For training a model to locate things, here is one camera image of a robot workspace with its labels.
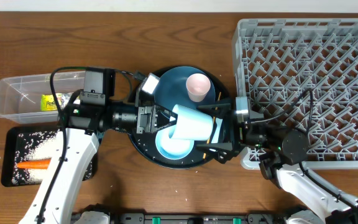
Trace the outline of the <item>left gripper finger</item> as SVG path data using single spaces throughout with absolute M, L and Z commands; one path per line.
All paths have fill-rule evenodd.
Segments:
M 169 128 L 170 126 L 174 126 L 177 124 L 177 120 L 166 120 L 166 121 L 162 121 L 162 120 L 157 120 L 154 124 L 154 132 L 158 132 L 160 130 L 163 130 L 165 128 Z
M 154 117 L 157 119 L 166 118 L 170 120 L 170 119 L 177 119 L 178 115 L 175 112 L 166 109 L 163 106 L 154 105 Z

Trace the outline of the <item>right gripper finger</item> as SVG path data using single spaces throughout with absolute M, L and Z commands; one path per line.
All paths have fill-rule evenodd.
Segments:
M 232 144 L 230 142 L 220 142 L 212 144 L 198 144 L 195 149 L 206 154 L 217 154 L 219 156 L 227 156 L 232 154 Z
M 197 110 L 215 118 L 223 118 L 231 110 L 230 103 L 217 103 L 213 105 L 200 105 Z

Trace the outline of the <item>light blue bowl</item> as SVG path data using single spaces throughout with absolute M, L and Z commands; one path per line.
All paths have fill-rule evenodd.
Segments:
M 194 140 L 170 139 L 168 134 L 167 128 L 160 130 L 155 137 L 155 146 L 164 158 L 179 160 L 192 151 Z

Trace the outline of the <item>light blue cup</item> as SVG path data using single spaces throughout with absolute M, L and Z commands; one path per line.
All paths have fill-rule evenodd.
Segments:
M 182 105 L 175 105 L 176 125 L 169 131 L 170 139 L 206 141 L 213 131 L 213 119 L 210 115 Z

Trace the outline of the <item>yellow foil snack wrapper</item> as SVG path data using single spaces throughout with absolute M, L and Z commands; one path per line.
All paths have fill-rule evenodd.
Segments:
M 60 105 L 60 108 L 63 109 L 69 99 L 71 98 L 72 93 L 57 93 L 57 99 Z M 41 111 L 55 111 L 57 106 L 54 100 L 53 95 L 42 95 L 40 100 L 40 110 Z

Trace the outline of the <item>orange carrot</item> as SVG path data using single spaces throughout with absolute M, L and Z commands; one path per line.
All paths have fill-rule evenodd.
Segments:
M 18 169 L 37 169 L 46 170 L 49 167 L 50 159 L 36 160 L 36 161 L 24 161 L 17 164 Z

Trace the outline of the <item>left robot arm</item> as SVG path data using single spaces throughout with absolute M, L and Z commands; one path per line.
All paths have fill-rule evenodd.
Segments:
M 21 223 L 70 223 L 83 176 L 109 129 L 156 133 L 173 126 L 178 115 L 160 105 L 112 102 L 114 68 L 86 67 L 85 85 L 65 107 L 57 106 L 62 148 L 52 156 L 32 205 Z

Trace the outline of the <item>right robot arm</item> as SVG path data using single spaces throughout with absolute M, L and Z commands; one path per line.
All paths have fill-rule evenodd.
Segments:
M 358 223 L 358 198 L 339 190 L 306 165 L 309 147 L 305 131 L 270 125 L 266 119 L 251 119 L 229 103 L 199 106 L 223 121 L 230 140 L 200 144 L 197 150 L 224 164 L 245 147 L 266 149 L 259 157 L 262 176 L 301 200 L 324 223 Z

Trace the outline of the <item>grey plastic dishwasher rack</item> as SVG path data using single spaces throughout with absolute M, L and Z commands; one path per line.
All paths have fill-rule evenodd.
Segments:
M 358 169 L 358 19 L 242 19 L 232 63 L 250 110 L 309 133 L 312 169 Z

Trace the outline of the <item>white plastic knife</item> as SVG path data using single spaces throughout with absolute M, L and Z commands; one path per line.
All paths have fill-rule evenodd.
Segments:
M 218 143 L 219 135 L 220 135 L 220 132 L 221 132 L 222 122 L 223 122 L 222 119 L 216 118 L 216 129 L 215 129 L 215 132 L 213 134 L 211 144 Z

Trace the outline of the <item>wooden chopstick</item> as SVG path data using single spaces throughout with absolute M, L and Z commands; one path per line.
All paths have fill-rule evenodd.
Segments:
M 218 101 L 220 100 L 220 98 L 221 98 L 221 92 L 219 92 Z M 215 123 L 215 119 L 216 119 L 216 117 L 213 116 L 213 124 Z M 212 137 L 209 137 L 209 139 L 206 141 L 207 144 L 210 143 L 211 138 L 212 138 Z M 203 159 L 206 159 L 206 153 L 205 153 L 205 152 L 203 153 Z

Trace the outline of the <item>dark blue plate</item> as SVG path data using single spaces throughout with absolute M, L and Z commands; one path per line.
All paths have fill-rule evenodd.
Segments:
M 203 101 L 194 102 L 189 98 L 186 89 L 186 81 L 188 77 L 195 73 L 205 75 L 205 72 L 189 66 L 175 67 L 165 72 L 160 77 L 160 81 L 154 91 L 155 103 L 169 110 L 172 110 L 176 104 L 193 110 L 199 105 L 213 104 L 216 99 L 216 93 L 211 80 L 211 88 Z

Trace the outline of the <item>round black serving tray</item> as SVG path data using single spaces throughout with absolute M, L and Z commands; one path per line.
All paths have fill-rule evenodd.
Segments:
M 161 68 L 159 70 L 154 71 L 154 75 L 161 77 L 169 69 L 175 67 L 180 67 L 180 66 Z M 201 70 L 202 72 L 205 72 L 206 76 L 212 81 L 216 93 L 215 101 L 218 100 L 219 92 L 221 92 L 222 99 L 230 97 L 228 89 L 217 77 L 215 77 L 212 73 L 209 73 L 206 70 L 200 68 L 197 69 Z M 148 133 L 137 134 L 135 131 L 133 131 L 132 134 L 129 135 L 129 139 L 131 140 L 131 143 L 134 145 L 134 147 L 140 154 L 142 154 L 149 161 L 162 167 L 171 168 L 171 169 L 189 169 L 189 168 L 201 166 L 213 160 L 212 156 L 207 156 L 207 155 L 206 155 L 206 159 L 203 159 L 203 152 L 195 149 L 196 145 L 203 144 L 204 143 L 203 141 L 196 141 L 194 143 L 192 151 L 182 159 L 179 160 L 166 159 L 158 152 L 155 146 L 155 137 L 156 134 L 148 134 Z

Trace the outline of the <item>pink cup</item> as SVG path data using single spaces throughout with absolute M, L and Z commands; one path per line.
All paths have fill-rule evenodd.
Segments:
M 211 88 L 209 78 L 202 73 L 194 73 L 186 80 L 186 89 L 190 100 L 200 102 L 204 100 L 205 96 Z

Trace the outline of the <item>pile of white rice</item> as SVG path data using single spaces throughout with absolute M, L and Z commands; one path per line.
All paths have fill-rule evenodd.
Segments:
M 14 151 L 14 165 L 11 182 L 13 185 L 40 184 L 47 169 L 19 168 L 20 162 L 50 160 L 62 149 L 62 134 L 60 131 L 36 131 L 34 133 L 20 133 L 17 137 Z

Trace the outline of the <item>black rectangular tray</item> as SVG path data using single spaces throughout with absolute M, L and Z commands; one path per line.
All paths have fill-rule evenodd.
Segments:
M 34 133 L 36 131 L 58 131 L 58 128 L 56 126 L 18 126 L 11 128 L 7 132 L 1 172 L 1 184 L 3 186 L 18 187 L 17 185 L 13 185 L 11 182 L 14 165 L 14 151 L 16 149 L 18 134 Z

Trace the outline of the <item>clear plastic bin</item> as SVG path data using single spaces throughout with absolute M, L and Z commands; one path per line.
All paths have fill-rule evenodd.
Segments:
M 56 73 L 56 93 L 73 93 L 83 88 L 84 71 Z M 0 80 L 0 118 L 19 124 L 56 122 L 56 110 L 42 111 L 43 95 L 51 95 L 50 74 L 9 77 Z

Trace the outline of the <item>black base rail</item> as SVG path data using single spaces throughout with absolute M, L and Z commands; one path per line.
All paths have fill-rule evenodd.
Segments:
M 132 210 L 129 213 L 114 213 L 101 205 L 90 205 L 81 213 L 74 213 L 70 223 L 109 224 L 275 224 L 275 223 L 323 223 L 305 207 L 291 208 L 285 213 L 255 212 L 246 214 L 184 214 L 145 213 Z

